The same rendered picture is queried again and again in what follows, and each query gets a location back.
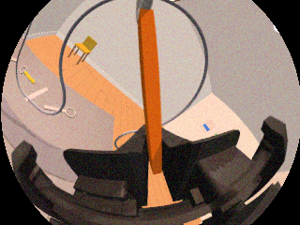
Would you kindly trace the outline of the orange handle with grey tip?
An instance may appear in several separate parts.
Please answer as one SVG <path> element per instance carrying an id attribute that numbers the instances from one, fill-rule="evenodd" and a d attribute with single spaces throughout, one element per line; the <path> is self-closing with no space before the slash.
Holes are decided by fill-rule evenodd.
<path id="1" fill-rule="evenodd" d="M 138 19 L 140 72 L 142 73 L 142 108 L 145 120 L 147 155 L 153 175 L 162 173 L 160 71 L 158 71 L 157 30 L 153 0 L 136 1 Z"/>

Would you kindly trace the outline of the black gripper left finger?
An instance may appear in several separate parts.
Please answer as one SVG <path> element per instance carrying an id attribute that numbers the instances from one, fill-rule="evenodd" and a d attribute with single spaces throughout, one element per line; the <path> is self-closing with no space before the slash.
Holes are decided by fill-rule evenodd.
<path id="1" fill-rule="evenodd" d="M 147 206 L 149 155 L 145 124 L 116 150 L 67 149 L 63 154 L 68 166 L 76 175 L 127 181 L 142 206 Z"/>

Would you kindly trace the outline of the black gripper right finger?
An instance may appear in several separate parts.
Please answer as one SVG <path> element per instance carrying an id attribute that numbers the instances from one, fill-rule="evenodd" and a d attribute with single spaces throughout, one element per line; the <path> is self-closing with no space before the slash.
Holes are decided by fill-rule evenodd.
<path id="1" fill-rule="evenodd" d="M 173 135 L 166 128 L 161 128 L 162 155 L 161 166 L 168 184 L 170 195 L 174 202 L 183 200 L 183 191 L 187 187 L 188 179 L 194 172 L 196 162 L 203 158 L 210 158 L 214 154 L 228 150 L 228 147 L 237 145 L 240 138 L 239 130 L 221 132 L 211 138 L 199 139 L 192 142 L 183 136 Z"/>

